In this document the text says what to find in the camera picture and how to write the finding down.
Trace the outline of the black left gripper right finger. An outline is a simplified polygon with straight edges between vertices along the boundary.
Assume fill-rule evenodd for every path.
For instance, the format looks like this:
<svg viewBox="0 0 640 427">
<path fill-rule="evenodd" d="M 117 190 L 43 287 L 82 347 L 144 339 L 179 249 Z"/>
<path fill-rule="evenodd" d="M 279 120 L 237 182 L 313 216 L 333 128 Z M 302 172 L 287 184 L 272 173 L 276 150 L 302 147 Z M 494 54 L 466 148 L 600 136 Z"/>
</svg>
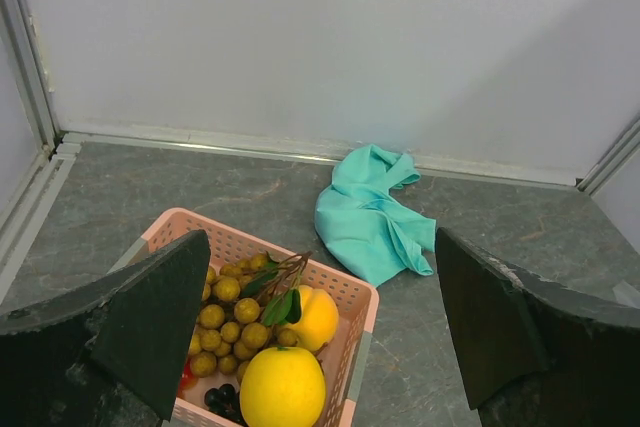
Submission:
<svg viewBox="0 0 640 427">
<path fill-rule="evenodd" d="M 545 279 L 445 228 L 436 262 L 482 425 L 638 425 L 638 309 Z"/>
</svg>

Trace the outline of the yellow orange peach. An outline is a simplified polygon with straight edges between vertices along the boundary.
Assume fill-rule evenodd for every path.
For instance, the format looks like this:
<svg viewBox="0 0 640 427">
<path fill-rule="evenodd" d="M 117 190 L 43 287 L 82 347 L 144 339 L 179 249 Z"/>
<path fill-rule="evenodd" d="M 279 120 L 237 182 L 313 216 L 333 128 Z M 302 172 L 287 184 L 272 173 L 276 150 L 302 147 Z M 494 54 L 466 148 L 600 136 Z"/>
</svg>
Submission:
<svg viewBox="0 0 640 427">
<path fill-rule="evenodd" d="M 301 318 L 297 323 L 287 323 L 285 327 L 296 333 L 299 346 L 316 352 L 335 336 L 339 311 L 331 295 L 323 289 L 300 285 L 298 291 Z"/>
</svg>

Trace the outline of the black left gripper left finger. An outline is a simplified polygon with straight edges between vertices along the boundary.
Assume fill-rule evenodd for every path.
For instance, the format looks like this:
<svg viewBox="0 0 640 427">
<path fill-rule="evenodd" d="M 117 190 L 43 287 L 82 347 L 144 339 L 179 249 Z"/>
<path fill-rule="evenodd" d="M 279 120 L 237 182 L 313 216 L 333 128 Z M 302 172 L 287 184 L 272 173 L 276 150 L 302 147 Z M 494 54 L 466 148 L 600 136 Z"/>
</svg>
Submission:
<svg viewBox="0 0 640 427">
<path fill-rule="evenodd" d="M 1 317 L 4 426 L 170 420 L 210 262 L 192 231 L 139 262 Z"/>
</svg>

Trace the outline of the yellow lemon fruit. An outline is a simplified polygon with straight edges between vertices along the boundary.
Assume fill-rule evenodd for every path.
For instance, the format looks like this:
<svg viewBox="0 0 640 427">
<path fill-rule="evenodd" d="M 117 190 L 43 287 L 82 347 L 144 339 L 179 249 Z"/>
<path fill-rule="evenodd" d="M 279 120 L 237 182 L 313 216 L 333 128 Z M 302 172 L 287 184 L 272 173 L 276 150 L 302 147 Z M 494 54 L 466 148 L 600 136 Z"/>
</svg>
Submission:
<svg viewBox="0 0 640 427">
<path fill-rule="evenodd" d="M 312 426 L 327 395 L 316 357 L 300 347 L 272 347 L 248 364 L 240 386 L 241 414 L 249 426 Z"/>
</svg>

